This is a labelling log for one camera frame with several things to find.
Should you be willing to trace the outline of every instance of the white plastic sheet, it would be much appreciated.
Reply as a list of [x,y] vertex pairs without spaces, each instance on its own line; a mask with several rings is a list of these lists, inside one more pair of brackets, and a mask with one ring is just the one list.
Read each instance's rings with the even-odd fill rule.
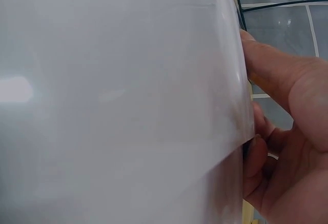
[[234,10],[0,0],[1,221],[238,223],[240,157],[214,170],[253,136]]

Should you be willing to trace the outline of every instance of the fingernail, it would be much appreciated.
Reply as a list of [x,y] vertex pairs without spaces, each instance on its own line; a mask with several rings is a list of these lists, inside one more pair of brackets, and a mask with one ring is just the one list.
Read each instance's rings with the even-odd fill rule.
[[253,36],[242,29],[240,30],[240,37],[242,41],[256,41]]

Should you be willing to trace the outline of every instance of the black cable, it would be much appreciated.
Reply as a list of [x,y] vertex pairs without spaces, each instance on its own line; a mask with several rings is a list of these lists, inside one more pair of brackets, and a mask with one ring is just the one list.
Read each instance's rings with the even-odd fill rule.
[[264,5],[264,6],[249,8],[249,9],[242,9],[242,11],[249,12],[249,11],[262,10],[262,9],[279,7],[279,6],[284,6],[284,5],[310,4],[310,3],[315,3],[315,2],[328,2],[328,0],[299,0],[299,1],[285,2],[285,3],[279,3],[279,4],[273,4],[273,5]]
[[244,17],[244,10],[241,6],[240,0],[237,0],[237,3],[238,3],[238,9],[239,9],[238,16],[240,16],[240,18],[241,18],[241,23],[242,23],[243,29],[247,31],[247,26],[246,26],[245,17]]

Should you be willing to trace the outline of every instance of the white grid line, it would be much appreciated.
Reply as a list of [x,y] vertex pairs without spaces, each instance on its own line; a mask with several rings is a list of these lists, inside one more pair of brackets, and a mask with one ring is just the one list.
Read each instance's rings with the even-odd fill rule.
[[252,94],[252,98],[256,99],[256,98],[270,98],[269,95],[263,93],[263,94]]
[[[267,6],[267,5],[276,5],[278,3],[256,3],[256,4],[242,4],[242,8],[246,9],[246,8],[256,8],[256,7],[261,7],[261,6]],[[293,5],[281,5],[279,7],[296,7],[296,6],[306,6],[309,5],[309,3],[300,3],[300,4],[293,4]],[[310,4],[311,6],[325,6],[328,5],[328,2],[312,2]]]
[[313,20],[312,20],[310,7],[308,5],[305,5],[305,7],[306,7],[307,16],[309,17],[310,29],[311,29],[313,44],[314,44],[314,51],[316,53],[316,56],[319,57],[318,42],[317,42],[316,32],[314,30],[314,25],[313,25]]

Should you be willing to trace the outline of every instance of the hand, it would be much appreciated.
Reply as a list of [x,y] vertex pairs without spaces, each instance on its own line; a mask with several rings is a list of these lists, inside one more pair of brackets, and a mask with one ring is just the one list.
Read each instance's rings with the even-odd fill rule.
[[328,223],[328,63],[241,37],[250,79],[294,119],[282,131],[254,105],[258,135],[244,161],[244,198],[270,224]]

